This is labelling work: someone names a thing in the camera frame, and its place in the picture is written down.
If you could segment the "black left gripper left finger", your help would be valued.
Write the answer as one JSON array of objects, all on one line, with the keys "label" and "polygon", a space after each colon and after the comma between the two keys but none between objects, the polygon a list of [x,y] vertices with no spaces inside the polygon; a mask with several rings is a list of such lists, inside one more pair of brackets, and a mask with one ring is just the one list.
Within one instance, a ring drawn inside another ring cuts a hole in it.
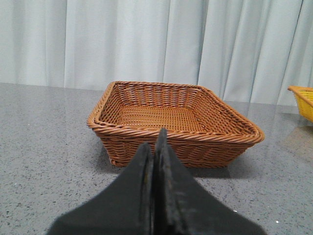
[{"label": "black left gripper left finger", "polygon": [[101,193],[60,216],[50,235],[150,235],[153,156],[141,144],[122,173]]}]

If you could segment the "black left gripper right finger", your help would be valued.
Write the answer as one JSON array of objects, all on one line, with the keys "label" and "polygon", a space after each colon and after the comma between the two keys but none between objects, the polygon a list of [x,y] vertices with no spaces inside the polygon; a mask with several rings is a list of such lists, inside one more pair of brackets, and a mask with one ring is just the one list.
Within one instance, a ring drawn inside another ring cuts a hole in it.
[{"label": "black left gripper right finger", "polygon": [[162,128],[154,161],[154,233],[156,235],[237,235],[238,219],[204,190],[167,143]]}]

